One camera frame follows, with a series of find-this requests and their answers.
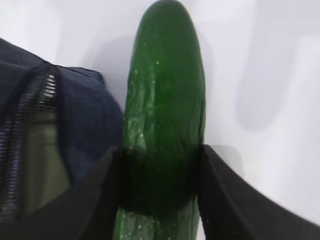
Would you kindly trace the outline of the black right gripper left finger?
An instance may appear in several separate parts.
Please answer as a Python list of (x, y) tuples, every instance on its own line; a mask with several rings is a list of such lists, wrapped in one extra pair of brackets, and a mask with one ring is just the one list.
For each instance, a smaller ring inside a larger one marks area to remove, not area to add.
[(111, 147), (93, 169), (53, 203), (14, 228), (16, 240), (110, 240), (119, 206), (120, 149)]

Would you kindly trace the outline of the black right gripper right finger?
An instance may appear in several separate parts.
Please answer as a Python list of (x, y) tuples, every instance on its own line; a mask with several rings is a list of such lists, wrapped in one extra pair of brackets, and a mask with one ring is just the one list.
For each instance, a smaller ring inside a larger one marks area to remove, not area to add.
[(198, 207), (207, 240), (318, 240), (320, 227), (270, 200), (209, 146), (201, 148)]

